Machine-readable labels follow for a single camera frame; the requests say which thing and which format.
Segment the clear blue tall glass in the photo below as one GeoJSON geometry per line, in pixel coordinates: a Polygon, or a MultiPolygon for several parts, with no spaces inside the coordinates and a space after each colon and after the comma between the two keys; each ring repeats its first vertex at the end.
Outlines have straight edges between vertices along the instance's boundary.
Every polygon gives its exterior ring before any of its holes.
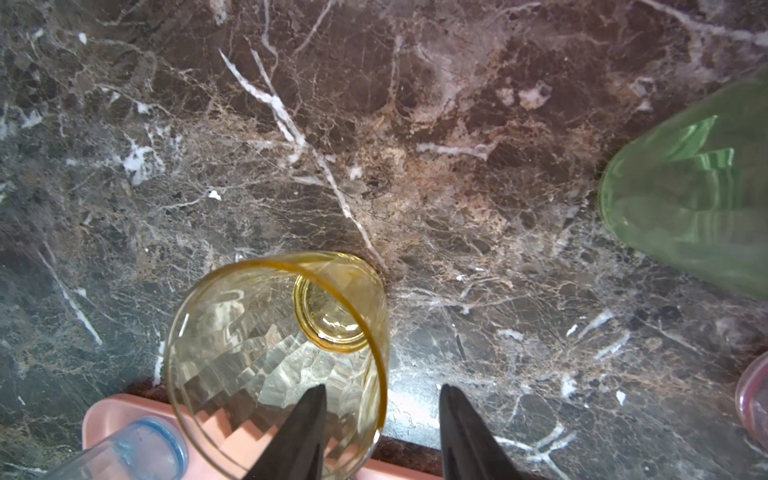
{"type": "Polygon", "coordinates": [[[43,478],[173,480],[183,478],[188,466],[186,442],[178,429],[150,416],[74,455],[43,478]]]}

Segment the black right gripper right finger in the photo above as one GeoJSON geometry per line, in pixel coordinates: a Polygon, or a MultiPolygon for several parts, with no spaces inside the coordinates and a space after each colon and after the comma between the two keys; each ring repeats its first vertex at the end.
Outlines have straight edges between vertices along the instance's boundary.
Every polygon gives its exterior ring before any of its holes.
{"type": "Polygon", "coordinates": [[[439,422],[444,479],[523,478],[458,387],[441,387],[439,422]]]}

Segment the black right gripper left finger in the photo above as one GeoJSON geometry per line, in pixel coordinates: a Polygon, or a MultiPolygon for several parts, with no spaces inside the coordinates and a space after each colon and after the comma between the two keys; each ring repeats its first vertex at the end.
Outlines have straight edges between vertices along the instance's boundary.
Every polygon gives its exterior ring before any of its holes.
{"type": "Polygon", "coordinates": [[[326,387],[308,389],[244,479],[320,479],[326,414],[326,387]]]}

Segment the short yellow glass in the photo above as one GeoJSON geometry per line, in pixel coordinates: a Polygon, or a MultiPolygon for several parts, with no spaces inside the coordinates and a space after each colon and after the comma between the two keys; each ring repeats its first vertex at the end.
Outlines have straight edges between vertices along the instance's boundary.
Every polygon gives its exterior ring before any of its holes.
{"type": "Polygon", "coordinates": [[[201,415],[221,412],[233,430],[250,421],[275,436],[303,394],[324,385],[322,475],[350,479],[385,424],[389,357],[376,271],[351,254],[300,252],[230,264],[200,280],[175,313],[165,381],[182,431],[227,479],[243,477],[262,453],[214,459],[201,415]]]}

